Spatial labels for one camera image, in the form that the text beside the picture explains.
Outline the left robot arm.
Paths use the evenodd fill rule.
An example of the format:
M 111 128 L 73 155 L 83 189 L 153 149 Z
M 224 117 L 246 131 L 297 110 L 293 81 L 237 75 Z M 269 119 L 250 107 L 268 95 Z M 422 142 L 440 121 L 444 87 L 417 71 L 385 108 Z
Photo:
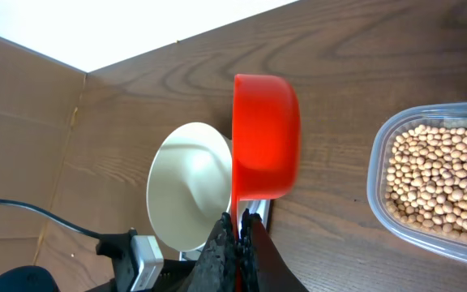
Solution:
M 155 285 L 147 291 L 177 291 L 194 266 L 195 261 L 165 260 Z M 39 266 L 22 266 L 0 275 L 0 292 L 60 291 L 49 271 Z

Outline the red measuring scoop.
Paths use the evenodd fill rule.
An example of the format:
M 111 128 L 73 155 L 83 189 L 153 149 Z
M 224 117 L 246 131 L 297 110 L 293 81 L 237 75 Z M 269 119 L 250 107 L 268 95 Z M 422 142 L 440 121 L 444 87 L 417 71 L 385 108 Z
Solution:
M 292 189 L 298 174 L 301 122 L 291 85 L 273 75 L 234 78 L 231 215 L 239 236 L 238 204 L 274 200 Z M 236 289 L 241 291 L 240 268 Z

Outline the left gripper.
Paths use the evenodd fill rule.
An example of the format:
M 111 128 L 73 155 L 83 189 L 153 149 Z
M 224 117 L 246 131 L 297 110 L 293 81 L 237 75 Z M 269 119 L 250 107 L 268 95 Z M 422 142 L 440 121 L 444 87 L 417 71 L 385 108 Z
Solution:
M 164 267 L 158 275 L 154 286 L 147 292 L 177 291 L 185 279 L 191 274 L 196 261 L 165 260 Z M 115 279 L 90 289 L 88 292 L 117 292 Z

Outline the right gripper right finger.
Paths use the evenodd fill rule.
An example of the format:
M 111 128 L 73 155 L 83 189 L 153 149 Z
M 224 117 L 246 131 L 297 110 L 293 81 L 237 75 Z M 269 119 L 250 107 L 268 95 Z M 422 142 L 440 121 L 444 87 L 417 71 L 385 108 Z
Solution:
M 239 239 L 241 291 L 308 292 L 281 257 L 258 213 L 242 214 Z

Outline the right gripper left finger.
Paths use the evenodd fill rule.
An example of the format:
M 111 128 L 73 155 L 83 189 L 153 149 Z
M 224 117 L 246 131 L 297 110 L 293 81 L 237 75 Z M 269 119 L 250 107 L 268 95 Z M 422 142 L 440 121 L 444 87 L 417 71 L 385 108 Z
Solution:
M 236 289 L 237 245 L 228 213 L 212 228 L 208 240 L 178 292 L 234 292 Z

